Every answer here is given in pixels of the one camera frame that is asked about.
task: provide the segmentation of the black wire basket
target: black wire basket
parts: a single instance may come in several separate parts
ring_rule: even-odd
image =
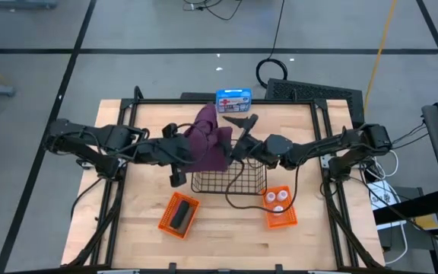
[[[229,188],[228,194],[264,195],[266,193],[266,168],[258,161],[247,159],[244,171]],[[241,172],[241,163],[233,161],[226,171],[192,173],[191,188],[195,193],[224,194],[227,185]]]

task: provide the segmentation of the blue box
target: blue box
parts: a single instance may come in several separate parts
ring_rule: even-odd
[[[246,112],[251,107],[250,88],[216,91],[216,109],[219,113]]]

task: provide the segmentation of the wooden table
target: wooden table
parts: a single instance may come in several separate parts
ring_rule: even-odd
[[[96,126],[116,124],[120,100],[102,100]],[[134,126],[148,128],[151,138],[161,137],[168,123],[191,123],[201,109],[199,104],[140,104]],[[252,134],[265,139],[281,134],[294,142],[315,140],[309,106],[253,104],[248,114],[259,115]],[[325,137],[322,114],[319,113],[322,137]],[[333,134],[342,126],[351,127],[345,100],[328,100]],[[232,126],[219,117],[220,126]],[[241,130],[233,126],[233,138]],[[119,228],[113,257],[113,268],[167,269],[177,263],[179,269],[337,269],[332,248],[325,200],[319,193],[321,174],[319,160],[307,161],[299,172],[295,209],[298,225],[278,230],[267,228],[265,213],[256,209],[231,208],[224,195],[197,194],[188,183],[170,187],[170,167],[131,164],[127,171]],[[294,189],[293,171],[278,167],[268,171],[268,186],[288,185]],[[93,170],[84,171],[80,192],[96,180]],[[74,259],[95,232],[104,183],[90,191],[75,208],[62,263]],[[356,180],[344,183],[353,232],[372,254],[384,264],[367,189]],[[187,238],[183,241],[158,230],[160,218],[174,191],[201,201]],[[259,196],[231,196],[240,206],[262,204]],[[344,264],[349,265],[344,235],[339,232]],[[103,237],[100,261],[103,261],[107,236]]]

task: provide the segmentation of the purple towel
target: purple towel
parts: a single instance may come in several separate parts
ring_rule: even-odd
[[[192,156],[198,160],[207,149],[205,156],[196,164],[182,168],[185,172],[197,171],[226,171],[226,153],[231,148],[231,135],[233,128],[217,127],[216,108],[213,104],[207,104],[197,114],[194,122],[195,127],[190,127],[184,132],[184,136],[190,142]]]

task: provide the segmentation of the orange plastic basket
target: orange plastic basket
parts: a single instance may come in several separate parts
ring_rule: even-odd
[[[180,234],[175,228],[170,227],[170,221],[172,220],[173,216],[175,215],[177,209],[179,208],[179,204],[183,201],[187,201],[190,204],[190,207],[194,209],[194,213],[192,214],[192,218],[190,219],[189,226],[186,229],[185,234]],[[197,213],[198,205],[200,202],[196,199],[193,199],[191,197],[185,196],[182,193],[175,192],[172,195],[172,198],[170,198],[170,201],[168,202],[167,209],[165,209],[165,213],[163,214],[160,224],[158,225],[158,229],[167,232],[168,234],[171,234],[179,239],[185,239],[187,236],[187,233],[189,233],[190,226],[192,225],[192,222],[194,221],[195,213]]]
[[[275,206],[282,206],[284,209],[290,205],[292,202],[292,197],[290,194],[290,188],[288,186],[277,186],[269,188],[266,193],[273,192],[275,195],[278,195],[278,193],[282,190],[286,190],[288,192],[288,197],[279,202],[275,199],[273,202],[267,202],[266,201],[266,195],[263,196],[263,206],[267,209],[273,210]],[[295,208],[292,205],[290,209],[288,209],[286,212],[283,212],[279,216],[275,216],[274,213],[266,212],[266,221],[268,223],[269,228],[284,228],[287,226],[297,225],[297,214],[295,213]]]

